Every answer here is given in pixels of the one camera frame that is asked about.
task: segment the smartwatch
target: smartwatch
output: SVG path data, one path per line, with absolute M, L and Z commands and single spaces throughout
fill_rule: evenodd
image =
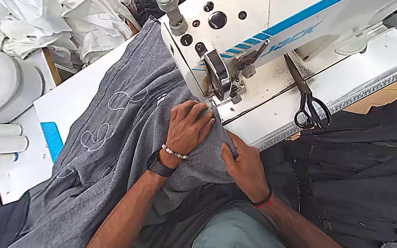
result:
M 176 171 L 176 169 L 166 167 L 160 162 L 158 151 L 153 152 L 148 161 L 146 161 L 146 169 L 156 172 L 165 178 L 170 177 Z

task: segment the scissors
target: scissors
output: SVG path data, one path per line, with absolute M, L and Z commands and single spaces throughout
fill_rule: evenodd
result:
M 289 54 L 284 54 L 284 59 L 286 60 L 290 73 L 292 74 L 292 77 L 296 82 L 296 86 L 301 93 L 300 110 L 296 112 L 295 124 L 302 129 L 311 129 L 314 128 L 315 125 L 320 128 L 327 128 L 332 122 L 332 114 L 330 113 L 330 110 L 321 100 L 316 99 L 312 96 L 312 91 L 310 90 L 306 81 L 301 76 L 292 59 L 290 59 Z M 326 114 L 326 121 L 321 120 L 321 117 L 318 115 L 315 107 L 313 106 L 314 102 L 316 102 Z M 299 115 L 304 115 L 306 117 L 307 121 L 305 124 L 302 124 L 298 121 Z

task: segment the green shirt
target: green shirt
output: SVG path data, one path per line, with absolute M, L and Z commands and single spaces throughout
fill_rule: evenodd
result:
M 232 203 L 216 213 L 192 248 L 284 248 L 272 219 L 247 203 Z

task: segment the person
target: person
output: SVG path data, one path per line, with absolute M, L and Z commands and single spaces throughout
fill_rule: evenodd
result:
M 188 154 L 203 142 L 215 122 L 212 111 L 197 119 L 208 108 L 206 103 L 186 101 L 171 110 L 166 147 L 181 155 Z M 323 247 L 340 246 L 270 191 L 263 164 L 255 147 L 248 146 L 237 135 L 228 131 L 239 156 L 234 159 L 228 144 L 222 144 L 222 156 L 228 173 L 252 203 L 267 202 L 254 211 L 269 216 L 278 232 L 270 232 L 255 217 L 240 211 L 240 204 L 232 204 L 216 213 L 196 237 L 193 248 L 205 247 Z M 181 158 L 160 150 L 159 161 L 175 169 Z M 151 170 L 139 180 L 114 207 L 88 244 L 88 248 L 131 247 L 139 235 L 152 200 L 167 180 Z

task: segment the white cloth pile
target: white cloth pile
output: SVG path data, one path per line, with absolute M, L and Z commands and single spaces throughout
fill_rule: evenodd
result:
M 48 46 L 58 64 L 91 64 L 132 36 L 126 20 L 140 30 L 129 1 L 0 0 L 0 50 L 24 59 Z

